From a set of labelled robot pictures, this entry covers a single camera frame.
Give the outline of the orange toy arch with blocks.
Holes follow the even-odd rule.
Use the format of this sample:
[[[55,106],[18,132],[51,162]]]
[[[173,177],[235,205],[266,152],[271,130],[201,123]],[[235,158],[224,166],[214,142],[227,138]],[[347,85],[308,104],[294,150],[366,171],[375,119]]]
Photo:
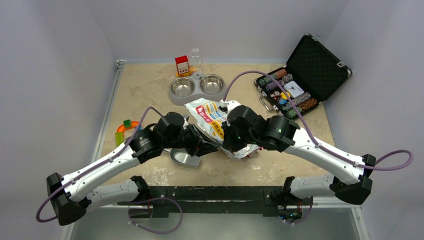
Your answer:
[[[118,147],[120,144],[122,144],[126,137],[126,132],[129,131],[129,135],[132,134],[132,131],[138,127],[138,130],[141,130],[143,128],[142,125],[139,125],[138,121],[133,121],[130,119],[124,120],[123,124],[121,124],[115,131],[115,143]]]

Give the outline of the clear water bottle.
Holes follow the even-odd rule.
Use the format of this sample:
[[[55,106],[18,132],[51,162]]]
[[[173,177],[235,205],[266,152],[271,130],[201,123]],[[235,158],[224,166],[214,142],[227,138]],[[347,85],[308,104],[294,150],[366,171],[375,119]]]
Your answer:
[[[203,55],[202,51],[199,48],[193,48],[190,53],[190,64],[192,67],[192,73],[195,75],[203,74]]]

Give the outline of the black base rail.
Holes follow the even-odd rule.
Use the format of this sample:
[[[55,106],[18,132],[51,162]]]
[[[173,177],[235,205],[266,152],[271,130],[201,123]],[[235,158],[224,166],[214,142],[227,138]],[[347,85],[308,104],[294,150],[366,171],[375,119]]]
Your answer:
[[[149,207],[155,218],[180,212],[294,218],[306,212],[311,201],[291,195],[283,186],[151,186],[148,195],[119,205]]]

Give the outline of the grey double pet bowl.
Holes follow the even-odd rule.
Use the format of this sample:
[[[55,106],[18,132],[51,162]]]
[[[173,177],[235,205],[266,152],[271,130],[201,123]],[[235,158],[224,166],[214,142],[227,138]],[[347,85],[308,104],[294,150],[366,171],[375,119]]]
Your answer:
[[[176,106],[183,106],[197,99],[218,102],[223,99],[227,85],[216,74],[195,74],[175,78],[168,88],[169,100]]]

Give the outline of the pet food bag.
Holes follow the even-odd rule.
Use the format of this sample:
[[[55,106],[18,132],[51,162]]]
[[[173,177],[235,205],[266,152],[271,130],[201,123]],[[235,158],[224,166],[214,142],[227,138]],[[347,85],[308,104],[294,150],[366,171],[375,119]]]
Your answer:
[[[220,144],[222,151],[231,159],[250,158],[254,153],[262,150],[254,144],[247,144],[238,151],[228,150],[223,147],[225,133],[222,123],[227,120],[227,114],[219,109],[218,102],[199,98],[184,105],[196,120],[197,125],[212,140]]]

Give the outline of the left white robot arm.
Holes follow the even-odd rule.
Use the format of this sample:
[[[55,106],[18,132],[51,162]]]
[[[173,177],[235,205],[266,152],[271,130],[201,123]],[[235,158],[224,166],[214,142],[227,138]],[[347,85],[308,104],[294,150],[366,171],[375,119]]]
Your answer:
[[[90,165],[66,175],[47,177],[48,200],[59,225],[81,219],[88,211],[114,203],[146,203],[150,187],[141,176],[105,185],[116,175],[159,157],[164,149],[185,149],[190,156],[214,153],[220,144],[177,112],[161,116],[157,123],[136,130],[124,143]]]

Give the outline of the red toy block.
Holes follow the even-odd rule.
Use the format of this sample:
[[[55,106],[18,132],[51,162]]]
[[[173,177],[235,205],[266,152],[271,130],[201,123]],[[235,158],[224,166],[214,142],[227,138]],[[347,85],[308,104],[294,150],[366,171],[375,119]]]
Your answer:
[[[186,55],[176,57],[176,76],[178,77],[188,77],[191,76],[193,71],[189,63],[189,58]]]

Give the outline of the black poker chip case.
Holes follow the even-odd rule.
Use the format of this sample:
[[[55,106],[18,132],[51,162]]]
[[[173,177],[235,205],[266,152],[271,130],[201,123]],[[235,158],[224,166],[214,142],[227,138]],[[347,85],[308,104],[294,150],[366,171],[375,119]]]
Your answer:
[[[351,69],[306,33],[284,66],[269,72],[287,92],[265,76],[254,80],[261,93],[259,100],[269,112],[291,120],[296,111],[306,114],[326,101],[351,75]]]

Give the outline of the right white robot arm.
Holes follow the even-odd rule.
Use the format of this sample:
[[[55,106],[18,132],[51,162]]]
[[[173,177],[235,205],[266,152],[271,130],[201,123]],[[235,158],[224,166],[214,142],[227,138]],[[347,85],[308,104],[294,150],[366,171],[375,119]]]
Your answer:
[[[223,147],[231,152],[252,145],[300,157],[328,173],[313,177],[287,177],[280,196],[288,204],[309,197],[335,196],[352,205],[361,205],[371,194],[370,179],[376,158],[342,151],[320,139],[292,120],[276,115],[264,119],[250,107],[237,101],[223,101],[226,114],[222,124]]]

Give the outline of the silver metal scoop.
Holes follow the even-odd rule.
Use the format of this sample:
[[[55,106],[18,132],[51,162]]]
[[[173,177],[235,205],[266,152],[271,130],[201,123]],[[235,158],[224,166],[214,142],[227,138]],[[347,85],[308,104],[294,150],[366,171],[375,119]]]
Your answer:
[[[184,149],[165,148],[163,151],[168,153],[171,161],[176,164],[194,168],[200,165],[201,158],[198,156],[191,156]]]

